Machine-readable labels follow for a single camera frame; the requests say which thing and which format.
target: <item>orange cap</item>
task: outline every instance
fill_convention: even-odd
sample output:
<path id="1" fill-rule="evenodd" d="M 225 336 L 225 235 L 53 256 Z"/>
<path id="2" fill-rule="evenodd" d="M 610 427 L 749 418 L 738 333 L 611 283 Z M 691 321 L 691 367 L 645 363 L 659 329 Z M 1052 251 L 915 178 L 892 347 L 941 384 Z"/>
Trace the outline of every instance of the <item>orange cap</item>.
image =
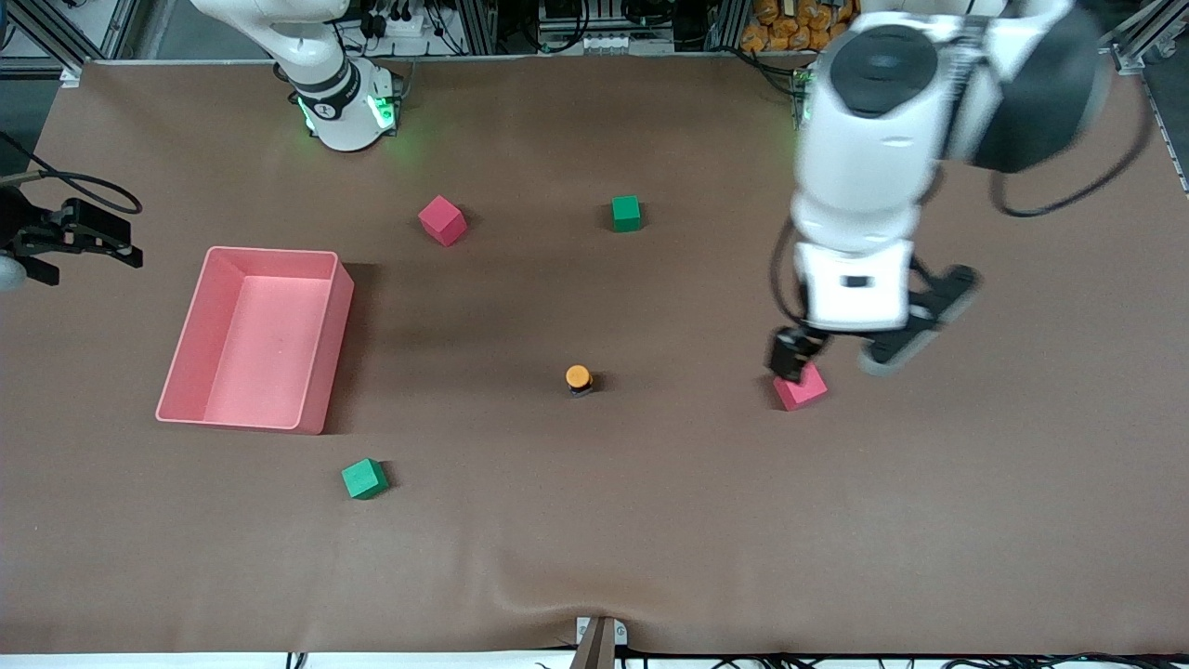
<path id="1" fill-rule="evenodd" d="M 581 389 L 591 383 L 591 372 L 580 365 L 566 371 L 566 384 L 571 389 Z"/>

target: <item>pink plastic bin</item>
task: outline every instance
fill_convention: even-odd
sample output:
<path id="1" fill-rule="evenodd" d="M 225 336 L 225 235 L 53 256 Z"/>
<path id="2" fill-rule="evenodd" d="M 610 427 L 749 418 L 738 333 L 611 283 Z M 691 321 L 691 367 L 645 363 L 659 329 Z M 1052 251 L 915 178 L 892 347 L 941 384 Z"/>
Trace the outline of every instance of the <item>pink plastic bin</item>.
<path id="1" fill-rule="evenodd" d="M 354 282 L 329 251 L 207 251 L 157 421 L 317 435 Z"/>

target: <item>brown fabric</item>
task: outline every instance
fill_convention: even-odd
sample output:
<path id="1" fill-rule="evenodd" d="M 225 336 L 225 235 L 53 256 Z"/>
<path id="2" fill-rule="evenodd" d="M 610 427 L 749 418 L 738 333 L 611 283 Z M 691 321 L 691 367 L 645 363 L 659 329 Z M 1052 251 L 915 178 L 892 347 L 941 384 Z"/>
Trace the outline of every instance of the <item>brown fabric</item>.
<path id="1" fill-rule="evenodd" d="M 1147 113 L 1012 178 L 1036 204 Z M 89 67 L 40 143 L 145 201 L 145 267 L 56 257 L 4 307 L 4 651 L 556 645 L 1112 652 L 1189 640 L 1189 207 L 1153 143 L 1033 221 L 948 166 L 918 241 L 981 298 L 892 379 L 774 409 L 787 100 L 726 59 L 427 64 L 401 134 L 302 132 L 264 67 Z M 855 188 L 862 188 L 856 183 Z M 36 184 L 54 204 L 67 191 Z M 443 248 L 442 194 L 471 229 Z M 638 233 L 610 231 L 636 194 Z M 357 292 L 329 435 L 153 421 L 208 246 L 331 248 Z M 581 364 L 604 390 L 572 400 Z M 396 487 L 347 498 L 339 471 Z"/>

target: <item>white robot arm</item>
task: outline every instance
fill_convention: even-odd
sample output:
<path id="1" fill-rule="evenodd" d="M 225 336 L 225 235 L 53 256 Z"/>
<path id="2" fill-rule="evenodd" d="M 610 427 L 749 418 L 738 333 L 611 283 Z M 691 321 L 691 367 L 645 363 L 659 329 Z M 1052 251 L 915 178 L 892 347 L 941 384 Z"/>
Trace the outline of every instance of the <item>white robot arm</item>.
<path id="1" fill-rule="evenodd" d="M 1065 149 L 1109 86 L 1100 32 L 1074 0 L 1023 0 L 996 18 L 866 14 L 830 44 L 791 206 L 805 314 L 778 330 L 773 372 L 799 380 L 842 333 L 869 341 L 864 371 L 892 373 L 964 308 L 977 273 L 932 276 L 913 254 L 938 160 L 1015 172 Z M 912 292 L 910 271 L 929 290 Z"/>
<path id="2" fill-rule="evenodd" d="M 366 58 L 348 58 L 326 21 L 347 0 L 193 0 L 202 13 L 268 51 L 297 89 L 306 125 L 336 151 L 357 151 L 396 131 L 400 77 Z"/>

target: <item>green cube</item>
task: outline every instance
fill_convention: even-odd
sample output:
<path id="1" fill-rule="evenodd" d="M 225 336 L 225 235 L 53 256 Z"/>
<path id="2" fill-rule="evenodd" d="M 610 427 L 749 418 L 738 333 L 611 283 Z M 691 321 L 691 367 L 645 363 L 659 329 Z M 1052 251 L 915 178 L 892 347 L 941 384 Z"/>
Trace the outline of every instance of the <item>green cube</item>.
<path id="1" fill-rule="evenodd" d="M 640 229 L 640 200 L 635 195 L 612 197 L 611 219 L 616 232 Z"/>
<path id="2" fill-rule="evenodd" d="M 388 478 L 372 459 L 360 460 L 344 469 L 342 482 L 347 485 L 347 493 L 357 500 L 371 499 L 388 490 Z"/>

